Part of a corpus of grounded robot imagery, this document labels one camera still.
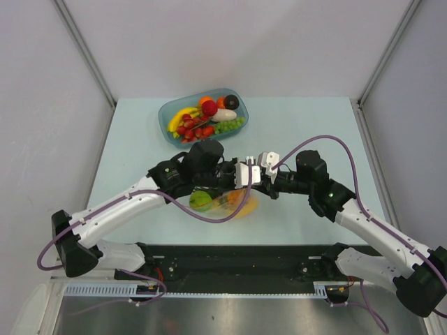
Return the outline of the orange yellow toy mango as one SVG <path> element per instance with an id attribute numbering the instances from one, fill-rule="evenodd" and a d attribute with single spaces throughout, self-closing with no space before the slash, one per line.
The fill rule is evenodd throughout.
<path id="1" fill-rule="evenodd" d="M 245 202 L 243 208 L 237 213 L 235 218 L 244 218 L 245 216 L 248 216 L 253 211 L 255 211 L 259 206 L 258 198 L 254 195 L 250 195 L 248 200 Z"/>

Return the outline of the green toy leafy vegetable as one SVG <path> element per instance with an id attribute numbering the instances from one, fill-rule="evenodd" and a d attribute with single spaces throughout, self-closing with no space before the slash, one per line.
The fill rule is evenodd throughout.
<path id="1" fill-rule="evenodd" d="M 237 209 L 245 197 L 246 190 L 225 192 L 213 200 L 213 209 Z"/>

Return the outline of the clear zip top bag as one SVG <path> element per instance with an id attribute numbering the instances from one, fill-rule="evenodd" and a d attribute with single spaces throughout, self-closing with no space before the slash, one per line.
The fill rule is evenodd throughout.
<path id="1" fill-rule="evenodd" d="M 212 189 L 196 189 L 189 197 L 189 207 L 209 218 L 227 217 L 237 210 L 246 193 L 245 188 L 225 193 Z"/>

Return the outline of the green toy apple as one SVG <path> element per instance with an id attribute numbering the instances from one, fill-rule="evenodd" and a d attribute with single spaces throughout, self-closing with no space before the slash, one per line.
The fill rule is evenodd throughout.
<path id="1" fill-rule="evenodd" d="M 189 198 L 189 206 L 194 211 L 205 212 L 212 208 L 213 199 L 205 191 L 194 191 Z"/>

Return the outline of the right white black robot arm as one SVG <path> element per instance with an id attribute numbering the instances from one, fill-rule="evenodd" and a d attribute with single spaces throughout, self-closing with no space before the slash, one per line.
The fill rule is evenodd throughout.
<path id="1" fill-rule="evenodd" d="M 294 171 L 279 169 L 279 154 L 258 157 L 261 188 L 272 198 L 280 193 L 307 195 L 317 216 L 350 230 L 366 241 L 379 256 L 364 255 L 336 244 L 335 254 L 322 262 L 330 280 L 343 275 L 362 278 L 396 294 L 401 304 L 422 318 L 436 312 L 446 296 L 446 249 L 430 248 L 375 216 L 360 198 L 327 172 L 317 151 L 301 151 Z"/>

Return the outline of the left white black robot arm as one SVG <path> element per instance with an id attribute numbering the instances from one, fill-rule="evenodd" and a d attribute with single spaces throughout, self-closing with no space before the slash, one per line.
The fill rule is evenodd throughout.
<path id="1" fill-rule="evenodd" d="M 173 204 L 190 216 L 194 212 L 178 200 L 197 188 L 233 191 L 244 188 L 251 176 L 249 166 L 237 159 L 224 160 L 224 148 L 216 140 L 201 140 L 189 151 L 161 161 L 119 195 L 104 203 L 69 214 L 59 210 L 51 217 L 52 245 L 61 260 L 59 268 L 69 278 L 94 269 L 132 272 L 150 277 L 154 261 L 146 245 L 107 242 L 104 236 L 146 211 Z"/>

